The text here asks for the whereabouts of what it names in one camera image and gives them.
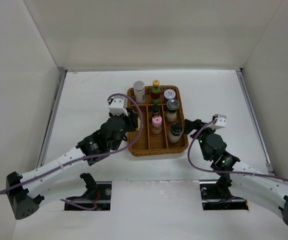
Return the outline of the pink cap spice jar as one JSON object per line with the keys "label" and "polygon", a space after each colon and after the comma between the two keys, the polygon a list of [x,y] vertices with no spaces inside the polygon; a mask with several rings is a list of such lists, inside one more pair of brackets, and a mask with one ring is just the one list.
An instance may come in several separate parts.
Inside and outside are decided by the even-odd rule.
{"label": "pink cap spice jar", "polygon": [[160,115],[154,115],[151,121],[151,131],[153,134],[160,134],[163,130],[162,127],[163,119]]}

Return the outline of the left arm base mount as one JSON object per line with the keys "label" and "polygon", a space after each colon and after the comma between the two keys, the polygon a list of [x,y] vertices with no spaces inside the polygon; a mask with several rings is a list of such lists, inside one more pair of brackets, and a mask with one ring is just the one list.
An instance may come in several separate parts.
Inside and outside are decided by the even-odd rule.
{"label": "left arm base mount", "polygon": [[64,199],[64,211],[110,211],[111,181],[95,181],[90,173],[82,173],[83,193]]}

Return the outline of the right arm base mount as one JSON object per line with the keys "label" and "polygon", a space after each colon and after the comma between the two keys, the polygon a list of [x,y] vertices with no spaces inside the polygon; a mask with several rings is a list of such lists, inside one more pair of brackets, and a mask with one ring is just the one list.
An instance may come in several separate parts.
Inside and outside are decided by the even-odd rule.
{"label": "right arm base mount", "polygon": [[247,200],[233,196],[222,177],[217,180],[201,180],[199,187],[204,211],[249,210]]}

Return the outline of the salt shaker silver cap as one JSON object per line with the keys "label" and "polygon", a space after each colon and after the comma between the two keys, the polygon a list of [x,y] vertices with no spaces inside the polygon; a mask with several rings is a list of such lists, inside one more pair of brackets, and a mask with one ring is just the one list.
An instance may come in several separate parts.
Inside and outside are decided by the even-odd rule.
{"label": "salt shaker silver cap", "polygon": [[180,107],[180,103],[176,99],[170,99],[166,103],[166,120],[170,123],[177,119],[177,111]]}

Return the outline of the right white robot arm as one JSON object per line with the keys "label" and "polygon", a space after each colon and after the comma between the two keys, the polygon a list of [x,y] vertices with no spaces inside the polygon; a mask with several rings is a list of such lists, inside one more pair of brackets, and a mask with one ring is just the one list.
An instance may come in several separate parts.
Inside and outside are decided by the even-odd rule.
{"label": "right white robot arm", "polygon": [[239,197],[251,201],[280,217],[288,226],[288,178],[264,174],[230,154],[222,137],[215,133],[226,126],[226,118],[213,116],[184,121],[184,134],[198,141],[203,159],[209,161],[209,173],[216,173],[216,192],[224,198]]}

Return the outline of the jar with red white lid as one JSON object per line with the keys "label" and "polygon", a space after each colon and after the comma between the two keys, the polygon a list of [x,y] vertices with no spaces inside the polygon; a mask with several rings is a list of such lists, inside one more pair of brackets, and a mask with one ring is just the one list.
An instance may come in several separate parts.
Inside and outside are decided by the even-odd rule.
{"label": "jar with red white lid", "polygon": [[176,92],[173,89],[166,89],[163,93],[164,101],[167,103],[169,100],[176,98]]}

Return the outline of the red sauce bottle green label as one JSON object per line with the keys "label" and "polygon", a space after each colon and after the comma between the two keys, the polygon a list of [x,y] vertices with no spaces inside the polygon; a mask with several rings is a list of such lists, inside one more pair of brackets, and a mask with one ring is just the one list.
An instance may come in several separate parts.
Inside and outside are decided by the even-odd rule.
{"label": "red sauce bottle green label", "polygon": [[152,88],[150,92],[150,98],[151,98],[152,104],[159,104],[160,97],[161,97],[160,81],[158,79],[155,79],[152,82]]}

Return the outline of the white jar silver lid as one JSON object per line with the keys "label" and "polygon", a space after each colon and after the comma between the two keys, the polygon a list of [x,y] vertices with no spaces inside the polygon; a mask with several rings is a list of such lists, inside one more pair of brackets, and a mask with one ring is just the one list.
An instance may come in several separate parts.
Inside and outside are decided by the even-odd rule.
{"label": "white jar silver lid", "polygon": [[142,81],[136,81],[133,84],[134,99],[137,104],[145,103],[145,84]]}

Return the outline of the white bottle black cap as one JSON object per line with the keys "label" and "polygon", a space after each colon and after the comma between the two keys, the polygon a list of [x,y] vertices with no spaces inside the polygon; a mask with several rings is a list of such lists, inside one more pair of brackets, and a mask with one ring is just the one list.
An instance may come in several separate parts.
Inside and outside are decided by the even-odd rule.
{"label": "white bottle black cap", "polygon": [[181,123],[175,123],[170,127],[168,132],[168,140],[170,143],[176,144],[180,141],[180,138],[183,134],[183,126]]}

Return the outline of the small dark spice jar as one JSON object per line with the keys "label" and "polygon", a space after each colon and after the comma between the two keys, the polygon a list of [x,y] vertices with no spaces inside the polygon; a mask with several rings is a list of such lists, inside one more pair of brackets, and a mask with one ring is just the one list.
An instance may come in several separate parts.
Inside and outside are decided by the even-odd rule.
{"label": "small dark spice jar", "polygon": [[152,113],[152,116],[159,115],[160,114],[160,106],[157,104],[152,105],[151,106],[151,113]]}

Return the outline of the brown bottle yellow label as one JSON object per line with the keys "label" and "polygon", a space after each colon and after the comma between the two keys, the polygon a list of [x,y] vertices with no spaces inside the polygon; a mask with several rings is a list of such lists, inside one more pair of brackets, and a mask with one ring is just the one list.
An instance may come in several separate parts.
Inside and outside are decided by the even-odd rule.
{"label": "brown bottle yellow label", "polygon": [[137,117],[137,127],[136,127],[136,131],[139,131],[142,127],[142,123],[141,123],[141,118],[138,116]]}

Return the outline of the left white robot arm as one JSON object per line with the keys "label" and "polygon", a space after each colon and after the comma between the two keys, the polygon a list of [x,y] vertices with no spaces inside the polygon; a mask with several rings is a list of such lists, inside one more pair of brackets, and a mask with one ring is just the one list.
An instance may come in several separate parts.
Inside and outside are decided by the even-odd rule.
{"label": "left white robot arm", "polygon": [[120,145],[128,141],[127,133],[142,129],[142,114],[127,107],[121,114],[109,114],[100,129],[85,137],[67,153],[57,159],[26,173],[11,172],[6,177],[2,194],[8,198],[16,220],[35,213],[46,201],[42,192],[55,184],[69,172],[92,166],[99,161],[122,151]]}

